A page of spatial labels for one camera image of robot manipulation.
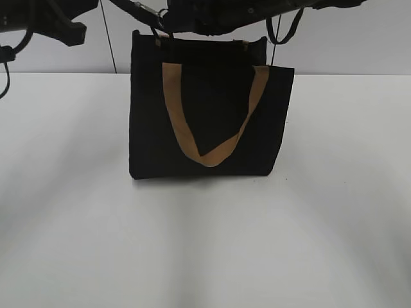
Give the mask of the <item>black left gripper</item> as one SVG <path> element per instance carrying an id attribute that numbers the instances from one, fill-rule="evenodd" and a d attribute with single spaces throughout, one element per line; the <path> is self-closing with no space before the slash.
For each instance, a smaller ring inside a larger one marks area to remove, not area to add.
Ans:
<path id="1" fill-rule="evenodd" d="M 97 8 L 97 0 L 79 1 L 33 1 L 33 21 L 31 30 L 62 42 L 66 46 L 82 45 L 87 27 L 81 22 L 73 22 L 76 17 Z"/>

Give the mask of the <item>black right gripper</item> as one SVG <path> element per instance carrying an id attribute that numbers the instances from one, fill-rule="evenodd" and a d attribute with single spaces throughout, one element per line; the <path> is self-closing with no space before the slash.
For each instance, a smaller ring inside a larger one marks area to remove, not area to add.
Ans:
<path id="1" fill-rule="evenodd" d="M 307 6 L 307 1 L 169 1 L 163 27 L 167 33 L 223 35 Z"/>

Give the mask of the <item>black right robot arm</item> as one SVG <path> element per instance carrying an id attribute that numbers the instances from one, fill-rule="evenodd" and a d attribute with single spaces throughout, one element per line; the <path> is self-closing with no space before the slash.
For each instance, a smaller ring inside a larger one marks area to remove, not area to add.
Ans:
<path id="1" fill-rule="evenodd" d="M 363 1 L 306 0 L 168 1 L 168 9 L 162 16 L 161 25 L 170 33 L 224 35 L 238 28 L 296 10 L 356 8 L 363 3 Z"/>

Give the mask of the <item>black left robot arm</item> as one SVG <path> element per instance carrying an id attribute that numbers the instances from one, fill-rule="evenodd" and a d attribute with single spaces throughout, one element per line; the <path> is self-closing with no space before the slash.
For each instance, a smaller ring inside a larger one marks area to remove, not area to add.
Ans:
<path id="1" fill-rule="evenodd" d="M 74 19 L 98 4 L 98 0 L 1 1 L 1 32 L 28 30 L 69 47 L 82 45 L 87 27 Z"/>

